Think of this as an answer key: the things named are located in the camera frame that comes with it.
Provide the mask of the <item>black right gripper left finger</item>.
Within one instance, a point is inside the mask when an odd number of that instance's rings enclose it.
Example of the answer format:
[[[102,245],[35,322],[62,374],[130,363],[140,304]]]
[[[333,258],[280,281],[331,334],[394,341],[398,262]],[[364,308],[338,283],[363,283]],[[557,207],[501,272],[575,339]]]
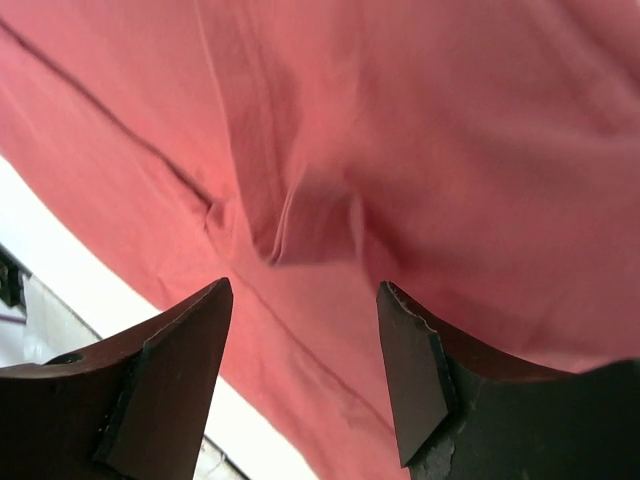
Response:
[[[5,479],[190,479],[231,322],[219,279],[45,364],[1,372]]]

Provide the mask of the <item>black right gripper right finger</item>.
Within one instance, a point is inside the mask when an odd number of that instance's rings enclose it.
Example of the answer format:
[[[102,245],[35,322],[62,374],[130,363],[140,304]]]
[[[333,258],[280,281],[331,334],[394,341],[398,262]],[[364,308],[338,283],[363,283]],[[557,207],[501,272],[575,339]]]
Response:
[[[574,374],[493,348],[390,282],[379,335],[401,465],[414,479],[635,479],[639,363]]]

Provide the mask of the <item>salmon pink t shirt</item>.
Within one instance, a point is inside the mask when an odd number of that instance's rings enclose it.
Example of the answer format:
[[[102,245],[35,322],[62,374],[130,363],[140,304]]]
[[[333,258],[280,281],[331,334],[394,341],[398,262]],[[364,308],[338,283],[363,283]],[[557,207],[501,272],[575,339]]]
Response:
[[[380,282],[512,355],[639,353],[635,1],[5,1],[1,153],[320,479],[398,479]]]

